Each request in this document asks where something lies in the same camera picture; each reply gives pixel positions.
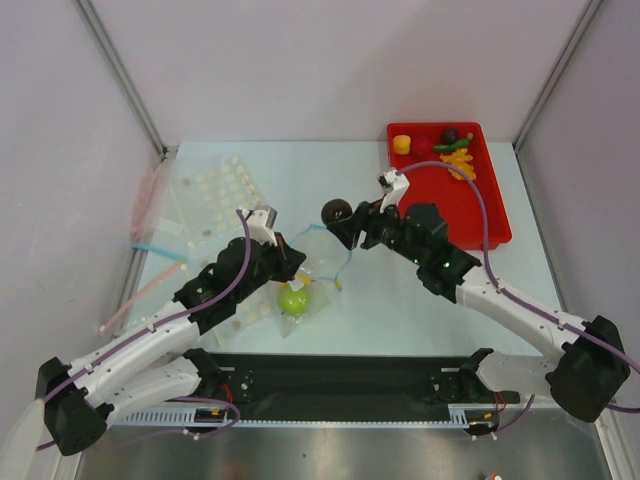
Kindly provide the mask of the red toy fruit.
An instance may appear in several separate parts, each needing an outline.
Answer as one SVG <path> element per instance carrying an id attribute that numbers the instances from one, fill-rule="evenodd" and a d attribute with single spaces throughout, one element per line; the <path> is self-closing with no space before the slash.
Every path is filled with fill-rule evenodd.
<path id="1" fill-rule="evenodd" d="M 412 140 L 412 153 L 418 158 L 426 158 L 434 153 L 434 143 L 426 136 L 416 137 Z"/>

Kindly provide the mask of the green toy apple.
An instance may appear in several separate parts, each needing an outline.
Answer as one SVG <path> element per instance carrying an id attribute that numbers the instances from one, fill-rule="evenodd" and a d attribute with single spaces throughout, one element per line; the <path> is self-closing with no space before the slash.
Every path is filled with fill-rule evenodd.
<path id="1" fill-rule="evenodd" d="M 278 295 L 277 303 L 283 312 L 299 316 L 310 308 L 311 296 L 306 288 L 294 291 L 289 285 L 285 285 Z"/>

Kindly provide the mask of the dark mangosteen toy front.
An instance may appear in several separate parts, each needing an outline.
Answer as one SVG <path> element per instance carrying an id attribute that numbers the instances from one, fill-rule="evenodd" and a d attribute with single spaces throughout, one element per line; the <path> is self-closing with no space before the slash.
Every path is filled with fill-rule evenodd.
<path id="1" fill-rule="evenodd" d="M 325 226 L 349 218 L 353 214 L 351 205 L 344 199 L 332 199 L 321 209 L 321 220 Z"/>

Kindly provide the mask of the blue zipper clear bag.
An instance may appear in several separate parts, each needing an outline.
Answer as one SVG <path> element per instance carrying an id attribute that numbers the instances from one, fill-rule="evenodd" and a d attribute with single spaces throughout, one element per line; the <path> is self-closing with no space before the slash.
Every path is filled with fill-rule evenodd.
<path id="1" fill-rule="evenodd" d="M 298 272 L 314 279 L 310 286 L 304 286 L 295 280 L 288 283 L 274 283 L 270 287 L 272 305 L 275 309 L 276 327 L 283 338 L 291 336 L 299 327 L 309 324 L 324 313 L 343 290 L 341 273 L 352 259 L 347 250 L 325 226 L 310 224 L 289 242 L 294 249 L 306 254 L 306 260 Z M 278 306 L 277 299 L 281 289 L 289 285 L 294 291 L 306 288 L 311 296 L 311 306 L 299 316 L 289 315 Z"/>

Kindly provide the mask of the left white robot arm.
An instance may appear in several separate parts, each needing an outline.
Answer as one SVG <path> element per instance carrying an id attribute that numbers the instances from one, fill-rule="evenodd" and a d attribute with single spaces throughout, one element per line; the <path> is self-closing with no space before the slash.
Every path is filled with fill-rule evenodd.
<path id="1" fill-rule="evenodd" d="M 268 282 L 294 280 L 306 258 L 280 234 L 264 244 L 235 238 L 147 324 L 69 363 L 44 362 L 35 396 L 45 404 L 53 445 L 71 456 L 136 410 L 176 397 L 214 397 L 220 376 L 195 343 Z"/>

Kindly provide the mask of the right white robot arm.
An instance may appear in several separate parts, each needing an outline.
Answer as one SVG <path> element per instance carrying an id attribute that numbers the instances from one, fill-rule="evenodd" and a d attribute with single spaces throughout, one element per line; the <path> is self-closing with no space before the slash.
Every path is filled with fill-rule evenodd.
<path id="1" fill-rule="evenodd" d="M 489 317 L 540 353 L 534 358 L 479 350 L 476 366 L 461 376 L 469 399 L 484 401 L 500 390 L 533 394 L 593 423 L 629 378 L 611 320 L 597 316 L 587 321 L 556 311 L 491 280 L 478 258 L 449 241 L 435 205 L 418 203 L 401 213 L 379 201 L 352 208 L 334 199 L 322 208 L 321 219 L 347 249 L 387 247 L 416 266 L 417 278 L 432 294 Z"/>

